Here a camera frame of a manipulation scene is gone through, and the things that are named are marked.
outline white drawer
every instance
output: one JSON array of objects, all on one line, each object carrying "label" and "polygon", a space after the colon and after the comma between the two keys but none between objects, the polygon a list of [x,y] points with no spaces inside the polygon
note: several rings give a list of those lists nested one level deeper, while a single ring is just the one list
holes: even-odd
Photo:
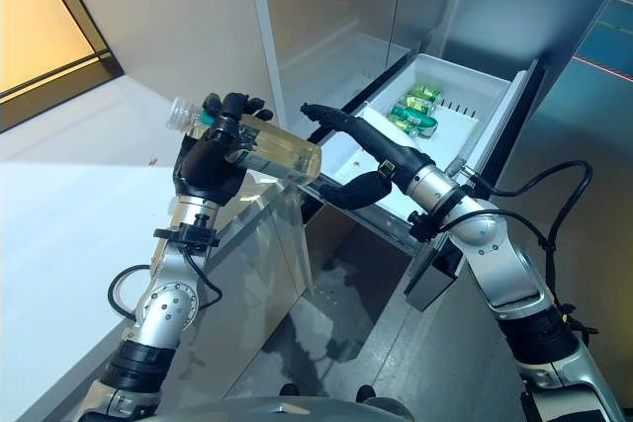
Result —
[{"label": "white drawer", "polygon": [[[394,76],[357,111],[371,108],[385,115],[390,107],[416,82],[442,92],[440,106],[433,113],[438,128],[432,138],[417,138],[418,148],[445,169],[454,159],[482,170],[497,145],[529,75],[519,71],[512,82],[459,66],[426,54],[419,55]],[[369,154],[347,134],[336,132],[322,146],[321,175],[325,181],[345,184],[354,177],[378,168]],[[419,211],[409,197],[393,188],[375,205],[351,211],[356,219],[409,253],[417,243],[407,234],[408,215]]]}]

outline black cable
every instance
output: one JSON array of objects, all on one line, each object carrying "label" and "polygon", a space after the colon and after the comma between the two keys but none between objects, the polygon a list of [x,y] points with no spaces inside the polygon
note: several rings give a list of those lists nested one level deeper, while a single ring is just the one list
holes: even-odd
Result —
[{"label": "black cable", "polygon": [[[561,209],[558,211],[554,222],[550,226],[547,238],[543,239],[542,234],[540,236],[537,234],[537,236],[539,238],[539,245],[545,250],[545,283],[547,284],[547,287],[550,289],[550,292],[554,297],[554,302],[560,308],[561,312],[566,315],[566,321],[570,325],[570,328],[572,328],[572,330],[574,331],[580,331],[583,335],[583,341],[586,345],[588,345],[589,335],[596,334],[597,330],[595,328],[584,326],[581,322],[571,316],[571,313],[576,309],[573,305],[569,303],[560,303],[556,292],[556,262],[554,260],[554,254],[556,253],[556,238],[558,237],[558,231],[560,230],[563,221],[570,213],[574,205],[578,202],[581,195],[585,192],[585,189],[587,188],[588,184],[591,181],[591,178],[593,177],[593,169],[591,168],[591,165],[589,165],[589,163],[585,162],[584,160],[572,160],[569,162],[563,162],[539,173],[536,177],[532,178],[532,180],[527,182],[521,188],[513,191],[499,190],[488,183],[483,177],[477,174],[473,175],[471,177],[471,180],[486,188],[491,193],[491,195],[496,195],[498,197],[517,197],[535,187],[543,179],[549,177],[550,175],[572,167],[584,168],[585,174],[583,175],[581,181],[574,188],[574,191],[567,198]],[[528,225],[528,220],[520,220],[524,224]]]},{"label": "black cable", "polygon": [[563,162],[563,163],[559,163],[558,165],[555,165],[551,168],[548,168],[547,170],[539,173],[537,176],[535,176],[534,178],[532,178],[529,182],[527,182],[525,185],[523,185],[521,188],[517,189],[517,190],[513,190],[513,191],[509,191],[509,190],[500,190],[498,188],[495,188],[493,185],[491,185],[489,182],[486,181],[486,179],[484,179],[484,177],[482,177],[479,174],[475,174],[471,177],[471,180],[481,186],[483,186],[485,189],[487,189],[491,195],[495,195],[497,197],[518,197],[519,195],[524,194],[525,192],[527,192],[528,190],[534,188],[536,185],[538,185],[539,183],[541,183],[545,178],[549,177],[550,175],[553,175],[554,173],[560,172],[561,170],[565,170],[567,168],[572,168],[572,167],[583,167],[583,168],[588,168],[589,170],[591,169],[591,166],[585,162],[584,160],[571,160],[569,162]]},{"label": "black cable", "polygon": [[589,165],[588,162],[585,162],[584,160],[571,160],[569,162],[559,163],[558,165],[555,165],[539,173],[521,188],[513,191],[497,189],[490,183],[488,183],[480,175],[475,174],[471,177],[471,180],[473,182],[486,188],[491,193],[491,195],[496,195],[498,197],[517,197],[534,188],[550,175],[572,167],[584,168],[585,174],[572,192],[572,194],[567,198],[565,204],[559,210],[548,232],[546,243],[544,246],[541,246],[545,250],[545,282],[547,284],[547,287],[552,292],[552,295],[554,296],[554,299],[558,305],[560,305],[560,303],[558,300],[558,295],[556,293],[556,263],[554,262],[554,254],[556,252],[556,238],[558,237],[558,231],[561,228],[563,221],[572,210],[574,205],[577,203],[577,201],[580,199],[581,195],[591,181],[591,178],[593,176],[593,169],[591,168],[591,165]]},{"label": "black cable", "polygon": [[117,286],[119,285],[119,282],[124,277],[127,277],[129,274],[133,274],[136,271],[143,271],[147,269],[149,269],[149,266],[147,264],[139,264],[137,266],[128,267],[127,269],[124,269],[119,274],[117,274],[117,276],[112,280],[112,282],[108,286],[108,303],[110,304],[112,309],[119,315],[124,316],[125,318],[134,322],[136,322],[136,316],[131,311],[125,310],[117,302],[117,299],[115,298],[115,289],[117,288]]},{"label": "black cable", "polygon": [[213,300],[208,301],[207,303],[204,303],[204,304],[200,305],[198,307],[198,310],[204,310],[205,308],[209,308],[211,305],[214,305],[214,304],[218,303],[220,300],[222,300],[222,297],[224,296],[222,290],[219,287],[216,287],[216,286],[213,285],[213,283],[205,275],[205,273],[202,271],[202,269],[200,269],[200,267],[198,267],[198,265],[194,262],[194,260],[192,259],[191,254],[189,253],[189,251],[187,249],[182,249],[181,252],[182,252],[182,255],[185,258],[185,261],[187,262],[187,264],[189,264],[191,266],[191,268],[198,275],[198,277],[205,284],[205,286],[207,286],[209,289],[211,289],[213,292],[215,292],[218,295]]}]

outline silver robot arm segment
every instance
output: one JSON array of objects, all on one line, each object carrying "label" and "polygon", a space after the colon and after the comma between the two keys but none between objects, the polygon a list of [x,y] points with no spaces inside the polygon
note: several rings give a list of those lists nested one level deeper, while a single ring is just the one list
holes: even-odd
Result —
[{"label": "silver robot arm segment", "polygon": [[[433,213],[446,206],[458,190],[454,180],[427,165],[415,174],[407,194]],[[449,205],[442,224],[469,212],[497,208],[486,201],[460,197]],[[541,420],[593,411],[595,420],[624,422],[587,347],[565,325],[541,275],[510,242],[505,218],[476,215],[449,232],[507,339],[539,417],[546,417]]]},{"label": "silver robot arm segment", "polygon": [[[180,196],[169,227],[204,224],[213,229],[218,206],[197,197]],[[99,379],[95,380],[73,418],[138,420],[153,414],[181,333],[200,305],[198,276],[188,265],[182,245],[159,239],[152,258],[151,280],[136,306],[136,323]],[[204,256],[191,256],[203,268]]]}]

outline green can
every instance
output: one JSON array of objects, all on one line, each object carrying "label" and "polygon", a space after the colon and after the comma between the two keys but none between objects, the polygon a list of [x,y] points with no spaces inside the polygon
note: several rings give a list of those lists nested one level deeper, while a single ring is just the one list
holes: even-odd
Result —
[{"label": "green can", "polygon": [[387,119],[391,123],[394,123],[394,126],[396,126],[397,128],[399,128],[400,130],[404,131],[405,133],[409,134],[412,137],[416,137],[419,134],[419,131],[416,126],[414,126],[412,123],[408,123],[407,121],[403,121],[398,116],[389,114],[387,116]]},{"label": "green can", "polygon": [[441,94],[440,91],[427,88],[422,83],[414,84],[408,93],[416,98],[420,98],[431,103],[434,103]]},{"label": "green can", "polygon": [[400,104],[402,104],[404,108],[413,109],[425,114],[430,114],[433,109],[433,103],[411,94],[404,96],[400,101]]},{"label": "green can", "polygon": [[392,115],[415,126],[423,137],[431,137],[437,129],[437,120],[420,111],[394,106]]}]

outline white countertop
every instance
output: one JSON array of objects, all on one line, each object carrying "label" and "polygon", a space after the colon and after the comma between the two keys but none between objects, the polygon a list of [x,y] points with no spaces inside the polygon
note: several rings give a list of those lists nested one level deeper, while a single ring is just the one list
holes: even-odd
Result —
[{"label": "white countertop", "polygon": [[[107,287],[149,263],[152,232],[170,221],[181,137],[164,128],[168,111],[123,77],[0,136],[0,420],[41,420],[113,351],[124,324]],[[247,175],[219,213],[223,244],[274,182]],[[131,276],[124,301],[134,306],[146,283]]]}]

